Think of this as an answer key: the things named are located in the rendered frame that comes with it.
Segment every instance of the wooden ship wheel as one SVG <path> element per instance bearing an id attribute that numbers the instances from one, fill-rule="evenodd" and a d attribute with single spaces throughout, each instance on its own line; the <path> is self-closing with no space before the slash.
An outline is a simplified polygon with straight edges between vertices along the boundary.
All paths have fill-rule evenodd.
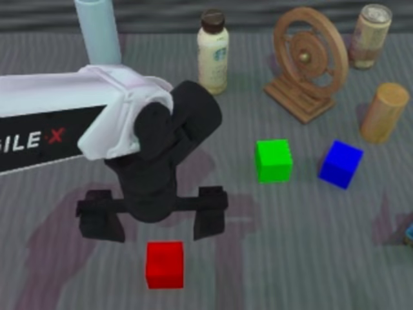
<path id="1" fill-rule="evenodd" d="M 295 22 L 305 22 L 311 28 L 288 35 Z M 347 78 L 348 56 L 331 21 L 312 8 L 295 8 L 278 20 L 274 48 L 282 73 L 265 85 L 264 91 L 304 124 L 333 107 L 331 96 Z M 314 83 L 324 75 L 329 76 L 327 85 Z"/>

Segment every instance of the light blue cylinder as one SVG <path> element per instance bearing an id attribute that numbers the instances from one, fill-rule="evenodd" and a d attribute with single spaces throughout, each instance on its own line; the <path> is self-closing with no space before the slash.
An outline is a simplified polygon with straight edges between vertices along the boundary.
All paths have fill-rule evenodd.
<path id="1" fill-rule="evenodd" d="M 91 65 L 119 65 L 121 47 L 112 0 L 74 0 Z"/>

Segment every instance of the red letter x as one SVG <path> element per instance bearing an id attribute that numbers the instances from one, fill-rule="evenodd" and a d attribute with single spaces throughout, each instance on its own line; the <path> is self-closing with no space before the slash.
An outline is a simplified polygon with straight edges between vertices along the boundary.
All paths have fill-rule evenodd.
<path id="1" fill-rule="evenodd" d="M 52 137 L 50 138 L 50 140 L 48 141 L 49 144 L 53 144 L 55 142 L 62 142 L 62 138 L 61 135 L 62 133 L 65 132 L 65 128 L 60 128 L 58 130 L 54 130 L 52 129 Z"/>

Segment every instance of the green cube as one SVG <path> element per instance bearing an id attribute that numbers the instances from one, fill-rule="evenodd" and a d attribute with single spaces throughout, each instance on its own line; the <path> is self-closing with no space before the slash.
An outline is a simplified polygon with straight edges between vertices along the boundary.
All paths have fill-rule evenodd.
<path id="1" fill-rule="evenodd" d="M 292 171 L 288 140 L 257 141 L 256 168 L 260 183 L 287 182 Z"/>

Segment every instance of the tan cylinder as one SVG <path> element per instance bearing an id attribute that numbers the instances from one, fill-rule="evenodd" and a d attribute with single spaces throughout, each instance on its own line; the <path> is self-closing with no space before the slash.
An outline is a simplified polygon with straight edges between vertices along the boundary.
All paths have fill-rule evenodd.
<path id="1" fill-rule="evenodd" d="M 410 96 L 396 83 L 381 84 L 360 128 L 369 143 L 383 143 L 390 137 Z"/>

